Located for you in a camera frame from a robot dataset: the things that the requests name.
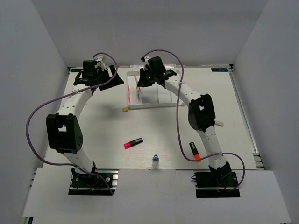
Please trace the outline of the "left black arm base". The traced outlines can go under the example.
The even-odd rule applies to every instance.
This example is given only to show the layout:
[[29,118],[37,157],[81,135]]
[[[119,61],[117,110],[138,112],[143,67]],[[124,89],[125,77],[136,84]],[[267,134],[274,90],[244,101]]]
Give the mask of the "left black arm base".
[[[72,176],[69,186],[69,195],[78,196],[112,196],[109,188],[106,186],[104,181],[92,175],[84,173],[78,173],[75,169],[71,169]],[[101,175],[111,191],[114,193],[118,182],[118,170],[96,170]]]

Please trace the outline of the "small blue-capped bottle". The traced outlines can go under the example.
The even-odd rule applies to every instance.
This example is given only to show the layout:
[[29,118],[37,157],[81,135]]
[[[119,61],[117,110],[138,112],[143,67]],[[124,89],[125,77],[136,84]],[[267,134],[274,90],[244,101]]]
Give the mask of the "small blue-capped bottle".
[[155,154],[152,158],[152,167],[156,168],[159,165],[159,157]]

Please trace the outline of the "yellow pen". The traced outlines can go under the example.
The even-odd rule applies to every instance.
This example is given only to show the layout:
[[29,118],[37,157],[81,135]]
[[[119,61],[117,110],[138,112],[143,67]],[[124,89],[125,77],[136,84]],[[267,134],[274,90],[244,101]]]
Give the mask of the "yellow pen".
[[139,88],[136,86],[136,99],[139,101]]

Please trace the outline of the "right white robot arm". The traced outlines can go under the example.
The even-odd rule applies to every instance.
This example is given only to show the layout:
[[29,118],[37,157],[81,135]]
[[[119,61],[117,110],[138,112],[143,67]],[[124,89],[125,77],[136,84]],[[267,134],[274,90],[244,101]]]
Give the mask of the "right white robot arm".
[[188,122],[200,136],[207,153],[211,181],[216,186],[228,182],[232,173],[231,167],[216,136],[215,111],[212,97],[200,94],[183,82],[183,75],[178,75],[172,69],[167,70],[159,56],[141,58],[144,67],[140,69],[138,87],[149,87],[158,84],[177,96],[188,106]]

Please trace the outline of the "orange pen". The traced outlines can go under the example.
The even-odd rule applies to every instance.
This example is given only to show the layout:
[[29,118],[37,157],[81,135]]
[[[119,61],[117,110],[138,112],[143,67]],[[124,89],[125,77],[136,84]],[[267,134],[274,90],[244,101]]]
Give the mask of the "orange pen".
[[136,75],[136,71],[133,71],[133,76],[134,76],[134,79],[135,79],[135,82],[136,82],[136,88],[137,88],[137,90],[138,90],[138,93],[139,94],[141,94],[141,89],[140,89],[140,87],[138,87],[138,79],[137,79],[137,75]]

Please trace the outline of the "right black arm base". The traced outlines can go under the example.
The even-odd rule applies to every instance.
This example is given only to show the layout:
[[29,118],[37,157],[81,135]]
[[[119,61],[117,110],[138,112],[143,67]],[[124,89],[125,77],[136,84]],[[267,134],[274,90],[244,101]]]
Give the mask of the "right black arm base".
[[218,182],[210,172],[196,172],[191,177],[195,182],[197,198],[239,198],[240,191],[235,172]]

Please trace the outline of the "orange highlighter black cap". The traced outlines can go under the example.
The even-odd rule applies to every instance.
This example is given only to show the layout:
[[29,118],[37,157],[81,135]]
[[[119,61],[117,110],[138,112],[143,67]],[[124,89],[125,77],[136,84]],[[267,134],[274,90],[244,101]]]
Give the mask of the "orange highlighter black cap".
[[190,142],[190,143],[189,143],[189,146],[190,146],[190,148],[191,148],[191,151],[192,151],[192,154],[193,154],[193,156],[194,156],[194,159],[195,159],[197,162],[199,162],[199,160],[201,159],[201,157],[200,157],[200,154],[198,153],[198,150],[197,150],[197,148],[196,148],[194,142]]

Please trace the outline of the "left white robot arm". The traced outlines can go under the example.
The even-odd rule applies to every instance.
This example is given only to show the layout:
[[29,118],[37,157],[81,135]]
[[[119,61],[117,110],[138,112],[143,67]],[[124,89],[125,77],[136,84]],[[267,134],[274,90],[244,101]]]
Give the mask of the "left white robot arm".
[[98,183],[95,164],[83,150],[83,134],[78,122],[87,101],[96,90],[106,90],[124,84],[114,65],[106,66],[101,59],[83,61],[73,83],[72,95],[64,105],[46,118],[49,147],[66,157],[76,169],[83,169],[83,181],[88,186]]

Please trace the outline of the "pink pen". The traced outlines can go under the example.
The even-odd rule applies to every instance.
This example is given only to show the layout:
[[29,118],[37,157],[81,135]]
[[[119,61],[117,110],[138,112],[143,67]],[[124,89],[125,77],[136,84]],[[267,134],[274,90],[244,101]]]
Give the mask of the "pink pen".
[[130,86],[127,87],[128,91],[128,105],[131,104],[131,96],[130,96]]

